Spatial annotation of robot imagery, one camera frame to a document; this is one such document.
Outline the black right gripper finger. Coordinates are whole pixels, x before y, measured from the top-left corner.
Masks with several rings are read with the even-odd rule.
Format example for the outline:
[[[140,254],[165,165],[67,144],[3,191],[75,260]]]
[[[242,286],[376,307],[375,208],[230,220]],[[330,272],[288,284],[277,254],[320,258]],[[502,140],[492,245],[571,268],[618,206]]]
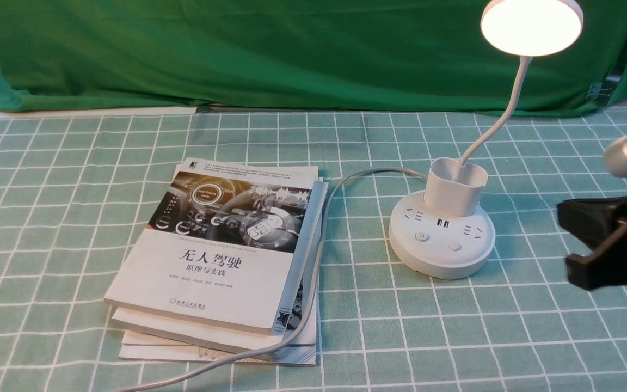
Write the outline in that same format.
[[[604,229],[578,225],[571,233],[591,252],[565,258],[568,282],[587,291],[627,286],[627,222]]]

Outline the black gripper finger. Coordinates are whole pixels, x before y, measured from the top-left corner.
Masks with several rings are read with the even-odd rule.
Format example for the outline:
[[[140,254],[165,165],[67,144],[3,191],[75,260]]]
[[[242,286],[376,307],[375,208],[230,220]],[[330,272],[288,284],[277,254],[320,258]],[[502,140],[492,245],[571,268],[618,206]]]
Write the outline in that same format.
[[[561,201],[557,220],[561,228],[594,249],[627,224],[627,195]]]

